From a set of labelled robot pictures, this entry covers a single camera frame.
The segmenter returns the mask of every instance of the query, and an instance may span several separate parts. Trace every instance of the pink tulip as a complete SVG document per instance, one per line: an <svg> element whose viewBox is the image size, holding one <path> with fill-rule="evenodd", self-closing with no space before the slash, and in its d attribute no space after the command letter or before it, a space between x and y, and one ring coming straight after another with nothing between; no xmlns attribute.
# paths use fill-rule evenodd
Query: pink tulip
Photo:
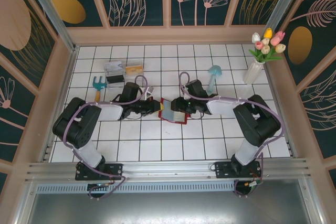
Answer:
<svg viewBox="0 0 336 224"><path fill-rule="evenodd" d="M264 43L257 41L254 46L258 49L261 50L264 47Z"/></svg>
<svg viewBox="0 0 336 224"><path fill-rule="evenodd" d="M274 36L273 39L271 39L271 44L272 46L276 46L277 44L279 44L281 41L281 38L279 36Z"/></svg>
<svg viewBox="0 0 336 224"><path fill-rule="evenodd" d="M274 36L279 36L281 40L284 39L285 32L284 31L278 31Z"/></svg>

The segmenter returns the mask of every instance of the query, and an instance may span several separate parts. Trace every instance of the flower bouquet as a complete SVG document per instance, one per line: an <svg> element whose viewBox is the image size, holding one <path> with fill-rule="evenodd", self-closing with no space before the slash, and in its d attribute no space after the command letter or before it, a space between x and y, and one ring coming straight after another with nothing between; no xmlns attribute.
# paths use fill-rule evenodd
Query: flower bouquet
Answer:
<svg viewBox="0 0 336 224"><path fill-rule="evenodd" d="M279 31L272 38L271 28L266 29L263 39L258 33L252 35L252 43L255 45L255 50L250 49L249 51L254 56L254 61L244 76L246 84L252 84L258 78L265 62L282 59L281 57L275 57L274 54L279 54L286 49L284 44L280 44L284 36L285 33Z"/></svg>

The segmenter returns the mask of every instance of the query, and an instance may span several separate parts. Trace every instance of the white tiled floor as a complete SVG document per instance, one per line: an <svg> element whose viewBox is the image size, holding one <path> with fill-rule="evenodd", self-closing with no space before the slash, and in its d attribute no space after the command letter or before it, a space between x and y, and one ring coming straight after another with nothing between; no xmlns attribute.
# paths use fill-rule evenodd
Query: white tiled floor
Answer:
<svg viewBox="0 0 336 224"><path fill-rule="evenodd" d="M215 91L221 96L248 98L261 95L271 109L276 106L263 70L253 85L245 85L243 76L253 57L253 45L154 45L81 47L69 86L66 104L80 97L93 101L94 76L104 76L105 62L122 59L144 62L144 75L154 86L153 96L173 100L180 96L178 75L187 71L191 80L206 87L211 75L208 69L219 65L222 76L216 79ZM122 88L101 91L101 100L110 101ZM162 121L157 113L139 120L98 122L92 135L98 151L108 162L182 161L227 159L238 150L243 134L236 119L227 116L192 115L186 125ZM284 137L263 150L264 157L289 157ZM57 138L50 162L76 162L73 154Z"/></svg>

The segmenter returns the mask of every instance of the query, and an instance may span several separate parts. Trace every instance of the white tile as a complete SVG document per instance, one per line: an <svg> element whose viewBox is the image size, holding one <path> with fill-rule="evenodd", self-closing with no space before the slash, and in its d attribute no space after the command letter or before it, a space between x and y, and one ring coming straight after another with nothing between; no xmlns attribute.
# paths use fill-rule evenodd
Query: white tile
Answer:
<svg viewBox="0 0 336 224"><path fill-rule="evenodd" d="M127 58L128 46L113 46L112 59Z"/></svg>
<svg viewBox="0 0 336 224"><path fill-rule="evenodd" d="M162 140L162 160L183 160L182 140Z"/></svg>
<svg viewBox="0 0 336 224"><path fill-rule="evenodd" d="M51 162L72 162L73 153L63 142L55 142L55 148Z"/></svg>
<svg viewBox="0 0 336 224"><path fill-rule="evenodd" d="M128 46L128 58L143 58L145 46Z"/></svg>
<svg viewBox="0 0 336 224"><path fill-rule="evenodd" d="M162 86L178 86L178 75L177 71L161 72Z"/></svg>
<svg viewBox="0 0 336 224"><path fill-rule="evenodd" d="M217 85L233 84L232 73L230 70L223 70L221 76L216 76Z"/></svg>
<svg viewBox="0 0 336 224"><path fill-rule="evenodd" d="M160 58L146 58L144 61L144 71L160 71L161 59Z"/></svg>
<svg viewBox="0 0 336 224"><path fill-rule="evenodd" d="M237 119L222 119L224 136L227 137L244 137Z"/></svg>
<svg viewBox="0 0 336 224"><path fill-rule="evenodd" d="M196 57L211 56L209 45L194 45Z"/></svg>
<svg viewBox="0 0 336 224"><path fill-rule="evenodd" d="M210 45L211 55L215 56L227 56L226 46L225 45Z"/></svg>
<svg viewBox="0 0 336 224"><path fill-rule="evenodd" d="M70 101L75 97L79 97L85 100L86 91L87 91L87 88L70 88L66 103L70 103Z"/></svg>
<svg viewBox="0 0 336 224"><path fill-rule="evenodd" d="M244 56L241 44L226 45L226 49L229 56Z"/></svg>
<svg viewBox="0 0 336 224"><path fill-rule="evenodd" d="M120 140L140 139L140 121L122 121Z"/></svg>
<svg viewBox="0 0 336 224"><path fill-rule="evenodd" d="M140 141L140 161L161 160L161 140Z"/></svg>
<svg viewBox="0 0 336 224"><path fill-rule="evenodd" d="M175 58L163 58L161 59L161 69L162 71L178 71L179 64L177 63L177 57Z"/></svg>
<svg viewBox="0 0 336 224"><path fill-rule="evenodd" d="M141 139L161 139L161 122L160 121L142 121L141 122Z"/></svg>
<svg viewBox="0 0 336 224"><path fill-rule="evenodd" d="M180 89L178 86L161 87L161 90L162 98L168 101L173 101L180 96Z"/></svg>
<svg viewBox="0 0 336 224"><path fill-rule="evenodd" d="M161 46L145 46L145 58L161 57Z"/></svg>
<svg viewBox="0 0 336 224"><path fill-rule="evenodd" d="M268 84L265 70L262 70L253 84Z"/></svg>
<svg viewBox="0 0 336 224"><path fill-rule="evenodd" d="M212 63L220 66L222 70L230 70L230 63L228 57L213 57Z"/></svg>
<svg viewBox="0 0 336 224"><path fill-rule="evenodd" d="M271 110L273 110L275 113L278 114L277 107L276 107L275 102L273 100L268 100L268 101L265 101L265 102L266 102L267 106L269 106L269 108Z"/></svg>
<svg viewBox="0 0 336 224"><path fill-rule="evenodd" d="M106 91L106 89L100 90L100 101L104 100L105 91ZM85 100L87 102L93 102L93 101L95 101L96 94L97 94L97 90L95 88L88 88L88 90L86 92L86 98L85 98Z"/></svg>
<svg viewBox="0 0 336 224"><path fill-rule="evenodd" d="M112 47L111 46L107 46L107 47L97 47L96 48L96 52L94 53L94 58L95 59L110 59L111 58L111 51L112 51Z"/></svg>
<svg viewBox="0 0 336 224"><path fill-rule="evenodd" d="M254 95L252 85L236 85L235 88L239 98L247 99Z"/></svg>
<svg viewBox="0 0 336 224"><path fill-rule="evenodd" d="M204 86L209 85L210 83L210 79L211 79L211 74L208 71L197 71L197 79L202 83L202 86L204 88Z"/></svg>
<svg viewBox="0 0 336 224"><path fill-rule="evenodd" d="M206 159L227 159L224 138L205 139Z"/></svg>
<svg viewBox="0 0 336 224"><path fill-rule="evenodd" d="M223 137L221 119L202 120L204 138Z"/></svg>
<svg viewBox="0 0 336 224"><path fill-rule="evenodd" d="M212 67L211 57L197 57L196 58L196 69L197 70L209 70Z"/></svg>
<svg viewBox="0 0 336 224"><path fill-rule="evenodd" d="M162 45L162 57L177 57L177 45Z"/></svg>
<svg viewBox="0 0 336 224"><path fill-rule="evenodd" d="M236 98L236 91L234 85L217 85L218 95L222 97Z"/></svg>
<svg viewBox="0 0 336 224"><path fill-rule="evenodd" d="M93 59L95 55L94 51L96 47L80 47L78 53L78 59Z"/></svg>
<svg viewBox="0 0 336 224"><path fill-rule="evenodd" d="M245 56L251 56L249 49L254 51L254 44L242 44Z"/></svg>
<svg viewBox="0 0 336 224"><path fill-rule="evenodd" d="M100 129L100 122L97 122L91 135L91 140L98 140L99 129Z"/></svg>
<svg viewBox="0 0 336 224"><path fill-rule="evenodd" d="M184 160L204 159L203 139L185 139L183 140Z"/></svg>
<svg viewBox="0 0 336 224"><path fill-rule="evenodd" d="M116 162L118 141L98 141L97 151L104 156L106 162Z"/></svg>
<svg viewBox="0 0 336 224"><path fill-rule="evenodd" d="M119 131L120 131L119 121L101 122L99 131L99 140L118 140Z"/></svg>
<svg viewBox="0 0 336 224"><path fill-rule="evenodd" d="M237 152L245 138L225 138L227 158L231 159Z"/></svg>
<svg viewBox="0 0 336 224"><path fill-rule="evenodd" d="M118 161L138 161L139 144L140 140L119 141Z"/></svg>
<svg viewBox="0 0 336 224"><path fill-rule="evenodd" d="M144 72L143 74L148 81L150 86L160 86L161 85L161 73L160 72Z"/></svg>
<svg viewBox="0 0 336 224"><path fill-rule="evenodd" d="M251 64L254 62L254 56L246 56L246 63L247 63L247 68L251 66Z"/></svg>
<svg viewBox="0 0 336 224"><path fill-rule="evenodd" d="M264 100L273 100L271 88L268 84L254 84L254 93L260 95Z"/></svg>
<svg viewBox="0 0 336 224"><path fill-rule="evenodd" d="M247 70L232 70L234 84L245 84L243 79Z"/></svg>
<svg viewBox="0 0 336 224"><path fill-rule="evenodd" d="M288 146L284 137L268 144L271 157L290 157Z"/></svg>
<svg viewBox="0 0 336 224"><path fill-rule="evenodd" d="M178 45L177 51L179 57L194 57L194 46L193 45Z"/></svg>
<svg viewBox="0 0 336 224"><path fill-rule="evenodd" d="M71 88L86 88L89 84L90 73L74 73L72 75Z"/></svg>
<svg viewBox="0 0 336 224"><path fill-rule="evenodd" d="M74 73L89 73L91 72L93 60L77 60Z"/></svg>
<svg viewBox="0 0 336 224"><path fill-rule="evenodd" d="M118 94L122 93L122 90L123 88L107 88L104 101L112 101Z"/></svg>
<svg viewBox="0 0 336 224"><path fill-rule="evenodd" d="M197 79L197 76L196 76L196 71L187 71L187 73L189 74L189 81L193 81L193 80L196 80ZM188 82L188 77L186 74L183 74L181 76L181 83L182 84L186 84Z"/></svg>
<svg viewBox="0 0 336 224"><path fill-rule="evenodd" d="M201 121L188 119L187 124L182 125L182 138L203 138Z"/></svg>
<svg viewBox="0 0 336 224"><path fill-rule="evenodd" d="M162 120L162 139L179 139L182 137L182 128L180 124L170 123Z"/></svg>
<svg viewBox="0 0 336 224"><path fill-rule="evenodd" d="M247 69L245 57L229 57L231 69Z"/></svg>
<svg viewBox="0 0 336 224"><path fill-rule="evenodd" d="M265 146L265 147L262 149L261 152L263 153L264 158L269 158L269 157L271 157L270 154L269 154L269 149L268 149L267 146Z"/></svg>
<svg viewBox="0 0 336 224"><path fill-rule="evenodd" d="M196 70L195 59L191 57L179 57L178 69L180 71Z"/></svg>
<svg viewBox="0 0 336 224"><path fill-rule="evenodd" d="M110 62L110 59L95 59L93 60L91 72L104 72L104 65Z"/></svg>

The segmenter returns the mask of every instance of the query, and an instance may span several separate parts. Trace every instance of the yellow tulip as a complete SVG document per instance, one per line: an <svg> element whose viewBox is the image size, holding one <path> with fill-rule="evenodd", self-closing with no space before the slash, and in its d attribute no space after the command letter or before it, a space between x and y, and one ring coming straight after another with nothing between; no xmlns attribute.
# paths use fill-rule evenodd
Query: yellow tulip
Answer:
<svg viewBox="0 0 336 224"><path fill-rule="evenodd" d="M267 28L266 32L264 33L264 38L270 39L271 37L272 37L272 29L271 28Z"/></svg>
<svg viewBox="0 0 336 224"><path fill-rule="evenodd" d="M283 52L285 49L286 49L286 46L284 44L277 44L277 46L275 47L275 52L279 54Z"/></svg>

